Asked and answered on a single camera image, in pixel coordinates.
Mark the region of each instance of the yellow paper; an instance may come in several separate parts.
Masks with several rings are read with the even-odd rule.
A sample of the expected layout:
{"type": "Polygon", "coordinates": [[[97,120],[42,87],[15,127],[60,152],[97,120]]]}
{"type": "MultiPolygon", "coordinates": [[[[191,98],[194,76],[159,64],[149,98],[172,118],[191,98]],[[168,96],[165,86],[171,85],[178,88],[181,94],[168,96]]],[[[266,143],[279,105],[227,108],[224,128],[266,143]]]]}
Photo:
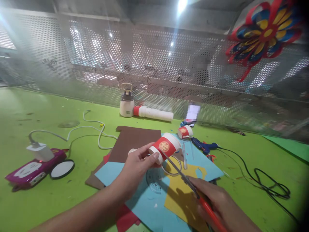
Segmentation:
{"type": "MultiPolygon", "coordinates": [[[[206,170],[195,165],[188,164],[188,169],[184,170],[184,168],[182,168],[182,172],[186,176],[197,177],[195,172],[197,169],[202,172],[202,176],[204,179],[207,174],[206,170]]],[[[169,163],[166,165],[166,170],[171,173],[177,172],[174,167],[172,167],[169,163]]],[[[182,220],[187,222],[190,226],[195,228],[197,231],[209,231],[206,222],[200,217],[196,210],[197,200],[191,188],[184,183],[180,175],[175,177],[169,175],[167,176],[170,179],[170,185],[167,190],[167,196],[164,206],[173,213],[175,213],[182,220]]]]}

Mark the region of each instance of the scissors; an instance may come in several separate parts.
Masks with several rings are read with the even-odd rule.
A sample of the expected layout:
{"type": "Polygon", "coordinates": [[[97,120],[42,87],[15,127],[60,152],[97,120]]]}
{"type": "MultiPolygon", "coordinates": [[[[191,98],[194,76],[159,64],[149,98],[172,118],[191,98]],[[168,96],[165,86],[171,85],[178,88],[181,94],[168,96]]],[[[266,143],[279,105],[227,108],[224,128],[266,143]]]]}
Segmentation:
{"type": "Polygon", "coordinates": [[[160,149],[160,151],[165,155],[167,160],[172,164],[172,166],[176,169],[176,171],[180,174],[181,179],[192,189],[192,191],[195,193],[197,199],[199,200],[200,204],[204,208],[204,210],[207,212],[207,214],[211,217],[213,220],[214,224],[218,228],[220,232],[227,232],[226,228],[222,225],[220,220],[217,218],[217,216],[214,214],[211,206],[208,204],[208,202],[203,199],[197,192],[196,187],[189,181],[188,177],[186,177],[180,170],[179,168],[171,161],[171,159],[160,149]]]}

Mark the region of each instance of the red scissor handle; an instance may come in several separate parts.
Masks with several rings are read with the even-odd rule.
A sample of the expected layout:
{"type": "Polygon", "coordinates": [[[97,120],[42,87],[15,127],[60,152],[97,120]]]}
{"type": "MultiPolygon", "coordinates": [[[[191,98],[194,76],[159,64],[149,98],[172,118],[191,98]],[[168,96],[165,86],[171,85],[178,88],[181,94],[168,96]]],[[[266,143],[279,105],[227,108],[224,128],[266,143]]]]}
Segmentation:
{"type": "Polygon", "coordinates": [[[210,205],[202,197],[199,198],[199,202],[202,205],[202,207],[204,208],[204,210],[206,211],[206,213],[211,217],[211,219],[213,220],[213,222],[216,225],[216,227],[218,228],[218,230],[220,232],[227,232],[226,228],[222,225],[219,218],[217,218],[217,216],[214,214],[210,205]]]}

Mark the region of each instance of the red cap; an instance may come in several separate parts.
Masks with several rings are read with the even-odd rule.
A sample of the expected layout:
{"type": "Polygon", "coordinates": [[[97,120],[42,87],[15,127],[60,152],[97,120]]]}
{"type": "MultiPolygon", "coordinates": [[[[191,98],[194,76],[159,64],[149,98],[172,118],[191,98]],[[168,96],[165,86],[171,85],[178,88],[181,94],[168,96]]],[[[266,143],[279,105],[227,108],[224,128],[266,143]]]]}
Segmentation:
{"type": "Polygon", "coordinates": [[[134,109],[133,109],[133,114],[135,115],[135,116],[138,116],[138,111],[139,111],[139,108],[140,108],[141,106],[135,106],[134,107],[134,109]]]}

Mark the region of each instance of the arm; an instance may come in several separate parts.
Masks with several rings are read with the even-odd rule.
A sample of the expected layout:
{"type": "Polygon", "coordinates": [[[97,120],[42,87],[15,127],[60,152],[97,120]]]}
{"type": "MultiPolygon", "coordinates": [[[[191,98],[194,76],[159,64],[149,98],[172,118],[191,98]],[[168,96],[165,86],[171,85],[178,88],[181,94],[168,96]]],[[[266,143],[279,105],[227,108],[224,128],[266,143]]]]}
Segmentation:
{"type": "MultiPolygon", "coordinates": [[[[189,177],[189,180],[197,189],[209,198],[212,203],[214,213],[228,231],[261,232],[257,225],[251,221],[251,219],[244,213],[244,211],[241,210],[241,208],[239,208],[239,206],[223,188],[213,185],[203,179],[189,177]]],[[[208,214],[199,203],[197,206],[197,211],[215,231],[218,231],[208,214]]]]}
{"type": "Polygon", "coordinates": [[[130,153],[121,173],[111,185],[31,231],[87,231],[98,221],[104,221],[135,193],[146,171],[155,165],[159,154],[147,156],[152,144],[130,153]]]}

